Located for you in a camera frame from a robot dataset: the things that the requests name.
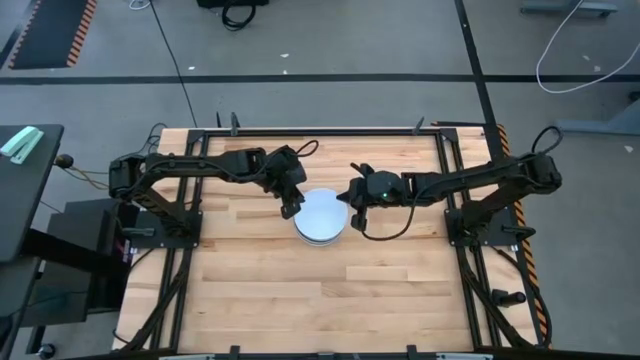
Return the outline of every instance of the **black mat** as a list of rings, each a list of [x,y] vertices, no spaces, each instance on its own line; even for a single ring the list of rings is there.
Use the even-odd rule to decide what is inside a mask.
[[[96,0],[38,0],[9,62],[9,68],[74,66],[96,10]]]

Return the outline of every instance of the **wooden table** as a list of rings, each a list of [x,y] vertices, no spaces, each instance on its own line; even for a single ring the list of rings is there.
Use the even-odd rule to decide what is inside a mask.
[[[466,167],[490,160],[483,128],[457,131]],[[187,132],[165,129],[159,151],[183,154]],[[215,138],[209,154],[258,146],[270,152],[284,144],[298,148],[311,139]],[[432,138],[317,139],[318,151],[301,159],[308,177],[299,186],[303,192],[321,187],[345,191],[349,179],[358,176],[350,162],[396,173],[440,171]],[[448,159],[453,168],[453,157]],[[155,188],[175,198],[178,182],[166,179]],[[493,187],[476,189],[471,195],[482,198],[491,191]],[[323,248],[299,239],[279,208],[280,201],[258,186],[204,180],[202,237],[189,275],[179,353],[228,353],[231,345],[240,345],[243,353],[404,352],[408,344],[418,351],[472,350],[455,250],[447,241],[444,201],[418,208],[413,225],[397,240],[369,241],[347,227],[338,243]],[[368,232],[395,233],[408,212],[372,209]],[[156,304],[165,253],[156,249],[129,277],[117,329],[125,339]],[[524,292],[511,264],[493,251],[484,255],[492,288]],[[488,345],[484,310],[479,301],[476,307]],[[503,312],[523,337],[536,341],[528,306]],[[161,346],[168,344],[172,315],[169,309]]]

